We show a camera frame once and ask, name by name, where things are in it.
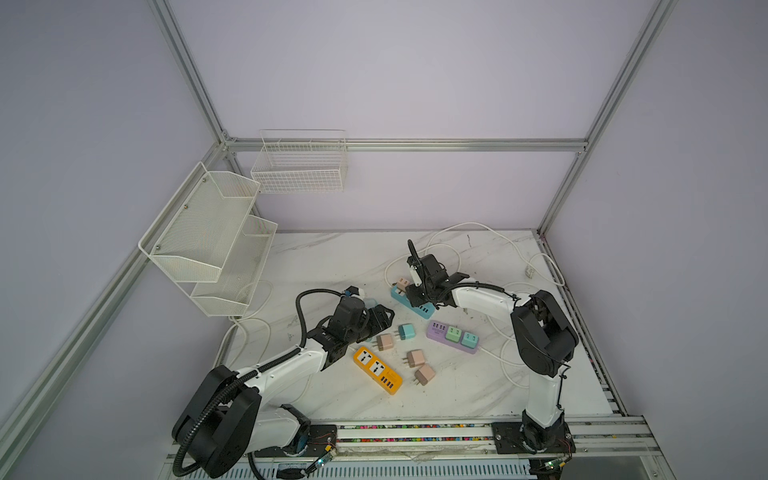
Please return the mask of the mint charger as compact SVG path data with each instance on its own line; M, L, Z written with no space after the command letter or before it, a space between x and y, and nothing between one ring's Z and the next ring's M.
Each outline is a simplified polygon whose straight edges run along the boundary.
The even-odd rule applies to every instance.
M416 330L413 324L401 324L397 328L398 336L401 340L410 340L416 336Z

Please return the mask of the purple power strip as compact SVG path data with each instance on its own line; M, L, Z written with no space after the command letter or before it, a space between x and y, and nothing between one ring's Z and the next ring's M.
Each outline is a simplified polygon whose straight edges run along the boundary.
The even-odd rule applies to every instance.
M428 323L426 336L437 343L469 354L475 354L479 347L479 337L476 334L439 321Z

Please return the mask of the orange power strip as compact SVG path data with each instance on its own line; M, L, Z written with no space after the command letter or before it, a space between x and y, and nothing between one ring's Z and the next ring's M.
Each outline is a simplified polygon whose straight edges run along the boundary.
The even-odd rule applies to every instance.
M367 347L360 347L353 355L354 363L389 395L395 395L403 384L402 377Z

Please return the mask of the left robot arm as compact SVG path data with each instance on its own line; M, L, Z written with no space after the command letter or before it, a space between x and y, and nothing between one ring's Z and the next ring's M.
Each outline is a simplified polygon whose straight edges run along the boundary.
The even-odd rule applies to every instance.
M302 301L312 293L303 291L295 299L300 326L295 347L254 366L219 365L208 372L172 429L178 445L174 476L202 470L218 478L243 456L275 449L299 456L310 446L310 419L275 399L299 380L328 369L350 345L389 329L395 318L392 309L349 287L331 293L338 300L334 312L309 328Z

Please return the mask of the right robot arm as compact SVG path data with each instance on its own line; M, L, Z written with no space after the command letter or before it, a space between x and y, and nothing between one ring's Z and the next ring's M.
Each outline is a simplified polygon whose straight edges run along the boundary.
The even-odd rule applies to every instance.
M528 400L522 412L522 444L543 452L565 439L562 383L573 359L578 335L555 297L546 290L513 293L462 272L448 273L434 255L412 250L407 258L412 283L406 297L413 307L425 303L474 310L508 320L518 355L530 371Z

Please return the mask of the green charger on purple strip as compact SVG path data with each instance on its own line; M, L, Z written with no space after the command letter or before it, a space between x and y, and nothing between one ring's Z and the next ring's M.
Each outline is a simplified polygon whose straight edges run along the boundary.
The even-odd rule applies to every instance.
M445 332L445 339L453 343L459 343L462 335L463 331L460 328L449 326Z

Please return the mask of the teal charger on purple strip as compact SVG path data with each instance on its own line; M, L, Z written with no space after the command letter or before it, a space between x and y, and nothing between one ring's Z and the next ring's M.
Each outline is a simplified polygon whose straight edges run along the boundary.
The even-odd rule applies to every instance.
M463 336L461 337L461 344L471 350L475 350L477 348L478 342L479 337L470 332L464 332Z

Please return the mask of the lower white mesh shelf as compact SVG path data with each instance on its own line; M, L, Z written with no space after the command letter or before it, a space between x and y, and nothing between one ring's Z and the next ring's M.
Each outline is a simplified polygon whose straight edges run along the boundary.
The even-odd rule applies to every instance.
M248 215L219 280L197 283L191 300L208 317L245 315L267 261L278 224Z

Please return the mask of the white mesh shelf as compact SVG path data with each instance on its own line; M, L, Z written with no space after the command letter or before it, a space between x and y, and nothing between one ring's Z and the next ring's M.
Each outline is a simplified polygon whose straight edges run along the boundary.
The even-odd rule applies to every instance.
M208 317L245 315L267 261L278 224L248 215L219 280L197 283L191 300Z
M215 283L259 189L251 178L199 163L138 248L175 283Z

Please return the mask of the upper white mesh shelf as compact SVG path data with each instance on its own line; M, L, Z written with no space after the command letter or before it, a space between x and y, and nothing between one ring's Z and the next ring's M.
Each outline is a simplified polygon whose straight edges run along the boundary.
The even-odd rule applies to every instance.
M259 189L251 178L199 163L138 248L175 283L215 283Z

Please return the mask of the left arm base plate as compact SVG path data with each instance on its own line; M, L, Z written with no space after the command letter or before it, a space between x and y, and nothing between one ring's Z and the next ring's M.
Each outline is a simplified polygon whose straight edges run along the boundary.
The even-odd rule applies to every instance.
M315 458L325 452L327 446L335 445L338 437L338 427L332 424L311 425L298 439L288 446L272 446L253 453L256 458Z

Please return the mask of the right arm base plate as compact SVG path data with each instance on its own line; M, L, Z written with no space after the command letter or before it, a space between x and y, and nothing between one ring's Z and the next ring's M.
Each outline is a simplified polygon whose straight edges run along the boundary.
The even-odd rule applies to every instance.
M492 439L498 454L573 454L575 443L567 423L558 419L549 427L535 422L494 422Z

